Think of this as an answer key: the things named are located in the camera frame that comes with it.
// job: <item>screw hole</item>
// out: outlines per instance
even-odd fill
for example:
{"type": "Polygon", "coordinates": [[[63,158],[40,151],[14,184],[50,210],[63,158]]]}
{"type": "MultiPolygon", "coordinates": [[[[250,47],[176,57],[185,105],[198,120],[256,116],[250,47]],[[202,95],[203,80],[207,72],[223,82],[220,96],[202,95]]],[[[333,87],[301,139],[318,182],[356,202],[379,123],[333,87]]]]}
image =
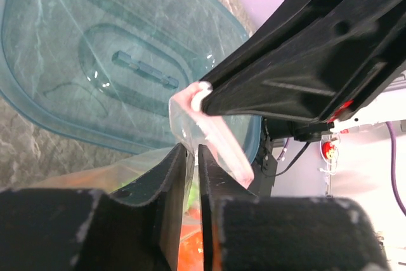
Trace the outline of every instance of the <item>screw hole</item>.
{"type": "Polygon", "coordinates": [[[128,190],[117,190],[112,194],[114,198],[126,198],[131,195],[131,192],[128,190]]]}
{"type": "Polygon", "coordinates": [[[349,33],[350,29],[351,29],[351,26],[346,21],[339,22],[334,26],[334,31],[336,32],[336,34],[338,36],[342,36],[342,35],[349,33]]]}

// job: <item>blue plastic lid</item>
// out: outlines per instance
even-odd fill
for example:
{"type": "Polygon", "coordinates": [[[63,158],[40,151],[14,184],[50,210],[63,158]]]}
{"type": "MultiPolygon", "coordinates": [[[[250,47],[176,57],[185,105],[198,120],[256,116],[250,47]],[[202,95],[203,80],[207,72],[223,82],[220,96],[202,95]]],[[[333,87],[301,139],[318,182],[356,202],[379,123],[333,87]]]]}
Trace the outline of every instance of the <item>blue plastic lid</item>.
{"type": "MultiPolygon", "coordinates": [[[[5,99],[55,133],[133,154],[175,144],[168,100],[247,34],[217,0],[0,0],[5,99]]],[[[253,160],[258,117],[227,117],[253,160]]]]}

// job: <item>cable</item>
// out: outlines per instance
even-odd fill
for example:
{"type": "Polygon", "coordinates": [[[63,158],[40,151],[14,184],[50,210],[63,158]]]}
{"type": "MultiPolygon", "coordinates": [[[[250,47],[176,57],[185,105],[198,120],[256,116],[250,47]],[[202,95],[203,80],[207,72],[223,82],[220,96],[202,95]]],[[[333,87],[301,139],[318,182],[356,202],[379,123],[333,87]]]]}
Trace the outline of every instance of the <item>cable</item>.
{"type": "Polygon", "coordinates": [[[400,198],[398,186],[396,184],[396,136],[395,131],[393,130],[393,125],[391,122],[386,122],[386,126],[388,127],[389,134],[391,136],[391,184],[392,184],[392,191],[393,195],[395,196],[396,202],[399,205],[399,208],[402,210],[404,215],[406,216],[406,208],[403,205],[403,202],[400,198]]]}
{"type": "Polygon", "coordinates": [[[303,155],[303,153],[306,151],[306,149],[309,147],[309,145],[310,145],[310,142],[306,142],[306,144],[303,145],[301,150],[294,156],[291,163],[289,163],[289,165],[280,173],[277,173],[274,175],[267,175],[266,173],[264,173],[263,168],[261,169],[262,173],[267,177],[277,177],[277,176],[280,176],[280,175],[286,173],[293,166],[293,164],[295,164],[295,162],[303,155]]]}
{"type": "Polygon", "coordinates": [[[290,138],[286,139],[285,145],[284,145],[282,151],[280,152],[279,157],[277,158],[277,161],[285,160],[285,154],[287,152],[287,147],[289,146],[289,141],[290,141],[290,138]]]}

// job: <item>transparent blue container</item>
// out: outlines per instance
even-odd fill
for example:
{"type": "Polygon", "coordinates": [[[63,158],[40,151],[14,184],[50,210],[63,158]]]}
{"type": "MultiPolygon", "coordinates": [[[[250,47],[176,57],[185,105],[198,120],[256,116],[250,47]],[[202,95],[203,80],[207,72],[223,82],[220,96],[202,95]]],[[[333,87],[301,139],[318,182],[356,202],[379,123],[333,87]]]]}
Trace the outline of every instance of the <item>transparent blue container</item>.
{"type": "MultiPolygon", "coordinates": [[[[217,0],[0,0],[0,18],[4,98],[54,133],[132,154],[172,147],[169,98],[247,39],[217,0]]],[[[225,119],[252,161],[259,117],[225,119]]]]}

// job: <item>gray marble surface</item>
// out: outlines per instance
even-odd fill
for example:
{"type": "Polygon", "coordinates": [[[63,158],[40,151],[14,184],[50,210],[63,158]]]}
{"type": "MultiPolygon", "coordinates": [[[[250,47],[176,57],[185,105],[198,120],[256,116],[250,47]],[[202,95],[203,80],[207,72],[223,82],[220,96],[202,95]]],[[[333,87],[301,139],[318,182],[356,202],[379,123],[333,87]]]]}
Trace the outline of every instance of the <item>gray marble surface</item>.
{"type": "MultiPolygon", "coordinates": [[[[220,0],[252,34],[238,0],[220,0]]],[[[41,129],[0,98],[0,187],[26,187],[52,176],[97,168],[129,157],[41,129]]]]}

